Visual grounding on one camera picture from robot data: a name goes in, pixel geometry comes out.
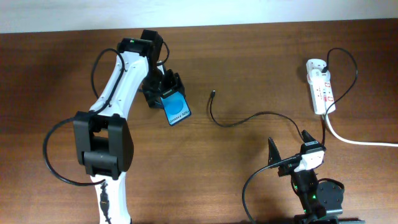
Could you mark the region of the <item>blue screen smartphone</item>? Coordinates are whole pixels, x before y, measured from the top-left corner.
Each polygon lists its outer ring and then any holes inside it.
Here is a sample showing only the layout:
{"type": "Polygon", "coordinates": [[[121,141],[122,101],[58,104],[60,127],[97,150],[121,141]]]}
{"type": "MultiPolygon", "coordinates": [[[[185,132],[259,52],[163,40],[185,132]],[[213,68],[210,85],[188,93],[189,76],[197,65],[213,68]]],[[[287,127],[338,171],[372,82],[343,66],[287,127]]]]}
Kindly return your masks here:
{"type": "Polygon", "coordinates": [[[192,112],[188,103],[180,92],[177,91],[166,98],[160,99],[170,126],[174,126],[191,116],[192,112]]]}

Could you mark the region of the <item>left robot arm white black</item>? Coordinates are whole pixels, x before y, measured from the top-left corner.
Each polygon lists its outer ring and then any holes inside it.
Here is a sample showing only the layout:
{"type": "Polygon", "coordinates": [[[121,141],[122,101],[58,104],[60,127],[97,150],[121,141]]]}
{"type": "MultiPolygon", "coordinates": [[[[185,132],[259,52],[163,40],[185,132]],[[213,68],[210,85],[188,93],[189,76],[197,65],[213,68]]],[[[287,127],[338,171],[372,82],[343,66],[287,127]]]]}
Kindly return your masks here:
{"type": "Polygon", "coordinates": [[[87,112],[73,122],[76,153],[95,186],[100,223],[131,223],[127,209],[126,172],[134,155],[127,124],[136,93],[164,110],[174,126],[191,115],[179,74],[159,61],[160,40],[123,39],[117,49],[113,73],[87,112]]]}

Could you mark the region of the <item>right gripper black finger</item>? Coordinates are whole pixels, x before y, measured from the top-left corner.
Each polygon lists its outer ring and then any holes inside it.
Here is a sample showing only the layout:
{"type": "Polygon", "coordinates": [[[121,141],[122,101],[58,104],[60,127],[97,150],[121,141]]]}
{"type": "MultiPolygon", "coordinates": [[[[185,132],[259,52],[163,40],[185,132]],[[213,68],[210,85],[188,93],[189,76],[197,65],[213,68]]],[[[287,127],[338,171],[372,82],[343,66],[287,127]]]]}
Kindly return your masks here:
{"type": "Polygon", "coordinates": [[[268,148],[268,165],[270,166],[270,168],[279,167],[282,159],[280,157],[279,150],[271,137],[268,138],[268,148]]]}
{"type": "Polygon", "coordinates": [[[317,140],[315,138],[313,138],[308,131],[303,130],[301,132],[301,135],[303,137],[303,142],[304,143],[310,143],[310,142],[317,142],[317,140]]]}

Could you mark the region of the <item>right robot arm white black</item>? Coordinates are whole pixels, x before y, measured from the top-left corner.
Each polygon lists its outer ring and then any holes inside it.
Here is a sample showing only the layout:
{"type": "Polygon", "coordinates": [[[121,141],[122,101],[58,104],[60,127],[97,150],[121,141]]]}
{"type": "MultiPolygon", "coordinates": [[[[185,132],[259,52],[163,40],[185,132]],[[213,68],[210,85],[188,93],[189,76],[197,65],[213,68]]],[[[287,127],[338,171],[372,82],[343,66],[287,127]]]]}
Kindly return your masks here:
{"type": "Polygon", "coordinates": [[[315,169],[323,164],[326,147],[306,130],[302,131],[300,152],[282,159],[272,138],[268,139],[268,165],[277,168],[279,177],[290,176],[290,184],[300,199],[304,214],[294,217],[295,223],[339,223],[343,213],[345,187],[337,180],[318,179],[315,169]]]}

